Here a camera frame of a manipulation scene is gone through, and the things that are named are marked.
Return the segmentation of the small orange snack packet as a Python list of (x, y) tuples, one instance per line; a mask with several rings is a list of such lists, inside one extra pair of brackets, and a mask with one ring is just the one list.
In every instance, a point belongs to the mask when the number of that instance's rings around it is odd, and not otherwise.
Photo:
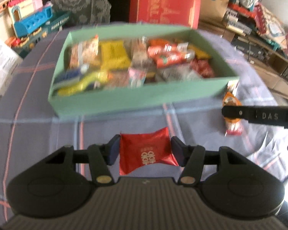
[(222, 105), (222, 115), (226, 127), (225, 135), (240, 136), (242, 134), (242, 126), (236, 107), (241, 106), (241, 102), (231, 92), (226, 92)]

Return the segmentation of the Thomas toy train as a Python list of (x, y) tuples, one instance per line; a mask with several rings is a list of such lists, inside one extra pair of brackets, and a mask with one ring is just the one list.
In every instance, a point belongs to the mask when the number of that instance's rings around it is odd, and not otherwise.
[(246, 15), (247, 17), (254, 17), (255, 0), (229, 0), (228, 7), (237, 12)]

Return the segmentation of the red Global gift box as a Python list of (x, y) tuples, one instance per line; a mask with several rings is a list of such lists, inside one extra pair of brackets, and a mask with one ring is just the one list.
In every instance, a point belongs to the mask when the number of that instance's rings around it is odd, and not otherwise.
[(129, 22), (198, 27), (201, 0), (131, 0)]

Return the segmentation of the orange red long packet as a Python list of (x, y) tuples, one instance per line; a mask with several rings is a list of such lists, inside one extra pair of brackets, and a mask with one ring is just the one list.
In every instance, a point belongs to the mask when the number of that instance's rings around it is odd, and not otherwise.
[(188, 43), (150, 46), (148, 47), (147, 53), (158, 69), (166, 68), (171, 65), (188, 63), (195, 58), (195, 51), (188, 49)]

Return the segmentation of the grey white candy wrapper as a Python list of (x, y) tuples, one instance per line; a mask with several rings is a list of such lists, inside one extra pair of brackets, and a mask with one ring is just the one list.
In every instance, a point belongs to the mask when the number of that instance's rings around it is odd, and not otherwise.
[(158, 69), (158, 73), (167, 81), (195, 81), (201, 76), (194, 71), (189, 64), (173, 65), (167, 68)]

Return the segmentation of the Home Kitchen toy set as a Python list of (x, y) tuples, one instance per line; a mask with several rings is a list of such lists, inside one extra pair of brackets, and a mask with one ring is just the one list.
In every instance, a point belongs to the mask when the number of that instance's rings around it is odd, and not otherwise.
[(54, 12), (51, 5), (45, 5), (32, 15), (17, 21), (14, 24), (15, 36), (11, 36), (5, 43), (21, 58), (25, 58), (47, 35), (62, 30), (70, 18), (70, 12)]

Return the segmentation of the plaid blue-grey bedspread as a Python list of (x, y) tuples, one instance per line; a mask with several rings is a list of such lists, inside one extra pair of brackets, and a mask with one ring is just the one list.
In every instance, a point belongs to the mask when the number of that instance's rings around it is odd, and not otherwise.
[(137, 111), (59, 119), (48, 91), (68, 30), (51, 34), (16, 69), (0, 97), (0, 225), (12, 217), (4, 188), (17, 174), (64, 145), (83, 150), (119, 133), (168, 127), (188, 145), (228, 146), (277, 177), (288, 178), (288, 129), (243, 122), (240, 136), (225, 136), (221, 95)]

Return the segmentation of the blue silver wafer packet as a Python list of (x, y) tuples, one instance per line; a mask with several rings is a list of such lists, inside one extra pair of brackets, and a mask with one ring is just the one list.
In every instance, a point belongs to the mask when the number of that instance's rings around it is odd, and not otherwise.
[(78, 83), (89, 70), (89, 64), (83, 64), (76, 69), (69, 69), (60, 73), (53, 82), (55, 89)]

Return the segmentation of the peanut snack clear packet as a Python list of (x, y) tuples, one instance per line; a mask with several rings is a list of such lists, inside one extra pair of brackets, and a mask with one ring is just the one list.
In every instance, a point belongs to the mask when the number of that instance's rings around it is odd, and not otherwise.
[(77, 44), (74, 44), (69, 48), (68, 56), (69, 69), (76, 69), (84, 64), (90, 67), (98, 67), (100, 61), (98, 60), (99, 52), (99, 36), (95, 35), (89, 40), (84, 40)]

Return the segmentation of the mint green cardboard tray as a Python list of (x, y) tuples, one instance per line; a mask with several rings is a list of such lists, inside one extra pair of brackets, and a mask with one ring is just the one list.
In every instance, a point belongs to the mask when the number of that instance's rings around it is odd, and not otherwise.
[(238, 83), (194, 29), (117, 24), (69, 32), (48, 102), (59, 117), (86, 116), (210, 97)]

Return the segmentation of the yellow cartoon chips packet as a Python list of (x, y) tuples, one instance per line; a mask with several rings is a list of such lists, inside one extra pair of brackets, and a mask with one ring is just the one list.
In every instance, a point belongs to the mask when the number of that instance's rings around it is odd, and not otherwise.
[(56, 94), (61, 97), (69, 97), (90, 89), (99, 89), (107, 84), (110, 79), (111, 74), (108, 71), (90, 72), (77, 83), (59, 88)]

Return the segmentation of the pink vitamin C sachet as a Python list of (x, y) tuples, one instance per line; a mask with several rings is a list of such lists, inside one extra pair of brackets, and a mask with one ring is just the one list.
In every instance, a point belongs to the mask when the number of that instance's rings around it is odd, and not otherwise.
[(142, 87), (145, 83), (146, 75), (147, 70), (130, 67), (128, 69), (129, 86), (132, 88)]

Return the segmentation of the pink white toy house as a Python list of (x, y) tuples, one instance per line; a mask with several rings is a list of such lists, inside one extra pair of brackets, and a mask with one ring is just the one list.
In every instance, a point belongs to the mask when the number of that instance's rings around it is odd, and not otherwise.
[(42, 0), (12, 0), (9, 2), (7, 8), (13, 29), (15, 29), (14, 24), (17, 21), (41, 11), (43, 6)]

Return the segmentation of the clear bread stick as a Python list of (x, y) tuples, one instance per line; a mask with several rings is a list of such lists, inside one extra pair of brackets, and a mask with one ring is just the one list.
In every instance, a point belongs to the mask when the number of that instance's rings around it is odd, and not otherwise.
[(142, 36), (131, 41), (131, 57), (134, 67), (144, 68), (148, 65), (147, 38)]

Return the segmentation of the yellow snack packet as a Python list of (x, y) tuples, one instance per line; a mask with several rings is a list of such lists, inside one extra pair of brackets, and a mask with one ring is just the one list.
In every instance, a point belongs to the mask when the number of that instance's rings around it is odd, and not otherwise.
[(99, 43), (101, 50), (101, 69), (124, 70), (131, 66), (131, 60), (123, 40), (106, 40)]

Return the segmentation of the grey lace cushion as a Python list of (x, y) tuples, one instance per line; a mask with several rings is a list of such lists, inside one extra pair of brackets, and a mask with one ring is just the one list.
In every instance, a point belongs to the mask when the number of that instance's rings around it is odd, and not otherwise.
[(55, 12), (69, 12), (68, 26), (95, 25), (110, 22), (108, 0), (51, 0)]

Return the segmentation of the yellow mango dried fruit packet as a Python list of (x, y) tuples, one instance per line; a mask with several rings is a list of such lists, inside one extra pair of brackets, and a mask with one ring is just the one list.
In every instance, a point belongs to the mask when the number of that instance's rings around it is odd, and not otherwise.
[(208, 53), (201, 50), (199, 47), (194, 46), (193, 44), (189, 43), (188, 49), (193, 50), (195, 52), (195, 56), (197, 59), (211, 59), (212, 58)]

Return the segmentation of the black audio device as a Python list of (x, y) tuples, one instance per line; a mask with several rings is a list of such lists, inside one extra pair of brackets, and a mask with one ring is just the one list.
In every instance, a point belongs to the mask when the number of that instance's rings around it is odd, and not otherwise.
[(232, 39), (231, 44), (241, 52), (255, 58), (262, 59), (267, 57), (267, 51), (263, 47), (252, 43), (248, 39), (245, 39), (241, 36), (236, 35)]

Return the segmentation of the dark red gold packet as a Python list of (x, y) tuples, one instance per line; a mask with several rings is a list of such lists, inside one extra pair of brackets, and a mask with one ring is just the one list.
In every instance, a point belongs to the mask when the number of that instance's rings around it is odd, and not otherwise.
[(129, 86), (129, 74), (127, 71), (110, 72), (109, 81), (103, 89), (116, 89)]

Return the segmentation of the wooden low cabinet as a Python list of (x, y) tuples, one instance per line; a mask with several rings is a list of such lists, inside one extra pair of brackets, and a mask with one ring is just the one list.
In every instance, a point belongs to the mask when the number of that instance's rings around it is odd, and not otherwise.
[(201, 21), (199, 29), (228, 40), (254, 66), (266, 86), (273, 93), (288, 100), (288, 59), (281, 51), (274, 51), (256, 36), (243, 35), (221, 24)]

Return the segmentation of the red rainbow candy packet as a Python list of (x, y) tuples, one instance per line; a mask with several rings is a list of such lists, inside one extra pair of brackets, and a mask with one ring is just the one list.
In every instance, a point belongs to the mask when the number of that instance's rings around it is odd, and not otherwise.
[(214, 78), (215, 73), (209, 64), (208, 59), (194, 59), (190, 63), (191, 68), (202, 78)]

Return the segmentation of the small red square packet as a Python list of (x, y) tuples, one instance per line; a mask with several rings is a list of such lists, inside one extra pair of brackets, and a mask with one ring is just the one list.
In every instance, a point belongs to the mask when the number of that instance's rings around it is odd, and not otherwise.
[(120, 135), (120, 175), (156, 163), (178, 166), (167, 127), (153, 133)]

